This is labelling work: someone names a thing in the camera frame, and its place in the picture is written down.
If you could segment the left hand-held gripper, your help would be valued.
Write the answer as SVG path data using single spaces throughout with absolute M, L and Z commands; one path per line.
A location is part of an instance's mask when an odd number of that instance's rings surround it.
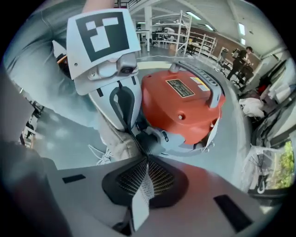
M 141 47 L 127 9 L 81 13 L 68 19 L 67 57 L 79 95 L 90 99 L 120 131 L 139 115 L 142 91 L 136 52 Z

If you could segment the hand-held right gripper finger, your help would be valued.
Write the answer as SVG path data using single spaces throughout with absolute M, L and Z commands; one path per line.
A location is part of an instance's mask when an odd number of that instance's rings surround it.
M 241 236 L 227 219 L 216 197 L 228 196 L 240 212 L 228 209 L 235 220 L 242 215 L 253 225 L 263 218 L 259 203 L 222 177 L 203 168 L 176 160 L 162 160 L 188 177 L 185 196 L 173 207 L 151 210 L 145 223 L 130 237 L 235 237 Z M 131 159 L 101 166 L 58 170 L 46 159 L 46 174 L 58 206 L 73 237 L 127 237 L 112 229 L 126 210 L 113 204 L 104 193 L 103 177 Z

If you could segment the red canister vacuum cleaner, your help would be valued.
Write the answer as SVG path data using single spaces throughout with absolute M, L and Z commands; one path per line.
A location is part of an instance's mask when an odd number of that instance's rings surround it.
M 137 140 L 152 155 L 195 156 L 208 152 L 226 95 L 210 73 L 184 61 L 141 81 Z

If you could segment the person's left forearm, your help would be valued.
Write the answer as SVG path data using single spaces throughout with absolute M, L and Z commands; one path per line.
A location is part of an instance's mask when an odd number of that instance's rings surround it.
M 113 8 L 115 0 L 86 0 L 82 12 L 92 12 L 102 9 Z

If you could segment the white plastic bag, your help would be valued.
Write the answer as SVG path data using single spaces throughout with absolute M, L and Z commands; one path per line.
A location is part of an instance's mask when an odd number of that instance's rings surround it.
M 252 145 L 240 172 L 241 191 L 263 195 L 271 188 L 281 149 Z

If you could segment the person's light blue jeans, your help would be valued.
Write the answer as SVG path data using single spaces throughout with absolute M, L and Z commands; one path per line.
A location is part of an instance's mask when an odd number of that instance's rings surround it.
M 49 0 L 28 17 L 3 56 L 12 81 L 55 113 L 98 129 L 98 112 L 88 96 L 78 95 L 74 82 L 57 64 L 53 41 L 66 47 L 67 23 L 82 13 L 86 0 Z

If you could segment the black framed glass door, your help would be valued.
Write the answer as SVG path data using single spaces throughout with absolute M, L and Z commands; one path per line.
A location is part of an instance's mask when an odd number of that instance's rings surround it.
M 294 152 L 292 142 L 289 140 L 284 145 L 284 151 L 279 158 L 279 168 L 276 171 L 275 189 L 290 187 L 294 182 Z

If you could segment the white crumpled cloth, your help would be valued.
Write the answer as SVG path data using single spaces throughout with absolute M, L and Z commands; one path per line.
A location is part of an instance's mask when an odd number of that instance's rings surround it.
M 253 97 L 239 99 L 239 104 L 242 106 L 243 113 L 248 117 L 261 119 L 265 116 L 262 110 L 264 103 L 260 99 Z

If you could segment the white metal rack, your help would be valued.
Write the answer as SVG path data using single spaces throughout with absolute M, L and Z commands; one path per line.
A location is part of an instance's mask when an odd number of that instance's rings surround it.
M 212 57 L 216 44 L 217 39 L 215 37 L 210 37 L 207 34 L 190 32 L 187 44 L 187 52 L 191 56 L 195 54 L 203 54 L 207 57 Z
M 191 30 L 192 16 L 182 10 L 151 17 L 152 42 L 169 49 L 175 56 L 185 55 Z

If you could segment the black office chair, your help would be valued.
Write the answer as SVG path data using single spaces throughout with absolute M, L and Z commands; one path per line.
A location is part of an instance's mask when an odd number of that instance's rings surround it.
M 228 54 L 228 49 L 224 48 L 221 50 L 220 57 L 218 59 L 218 66 L 216 68 L 218 72 L 224 72 L 226 69 L 227 70 L 232 69 L 230 62 L 226 60 L 227 54 Z

